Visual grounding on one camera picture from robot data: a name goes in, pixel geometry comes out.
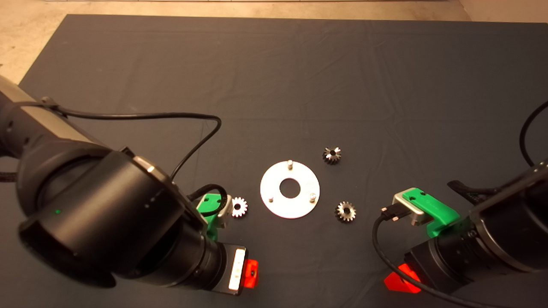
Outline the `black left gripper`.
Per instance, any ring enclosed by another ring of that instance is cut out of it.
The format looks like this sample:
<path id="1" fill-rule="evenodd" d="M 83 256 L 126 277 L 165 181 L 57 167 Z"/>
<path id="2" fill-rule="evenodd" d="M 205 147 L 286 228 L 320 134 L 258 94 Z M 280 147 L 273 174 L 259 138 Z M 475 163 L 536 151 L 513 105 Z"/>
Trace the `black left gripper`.
<path id="1" fill-rule="evenodd" d="M 248 259 L 248 249 L 238 244 L 218 243 L 220 269 L 210 292 L 239 296 L 243 288 L 253 289 L 259 283 L 259 263 Z"/>

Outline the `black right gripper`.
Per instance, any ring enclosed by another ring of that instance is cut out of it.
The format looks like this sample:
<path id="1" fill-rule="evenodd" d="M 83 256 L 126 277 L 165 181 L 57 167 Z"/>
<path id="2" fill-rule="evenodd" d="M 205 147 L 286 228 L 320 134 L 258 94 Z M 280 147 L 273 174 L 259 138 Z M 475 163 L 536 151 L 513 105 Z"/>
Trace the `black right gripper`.
<path id="1" fill-rule="evenodd" d="M 399 270 L 439 292 L 452 294 L 462 287 L 462 281 L 445 265 L 432 240 L 416 245 L 405 253 L 405 264 L 399 265 Z M 421 292 L 420 288 L 392 272 L 384 279 L 387 289 L 394 292 Z"/>

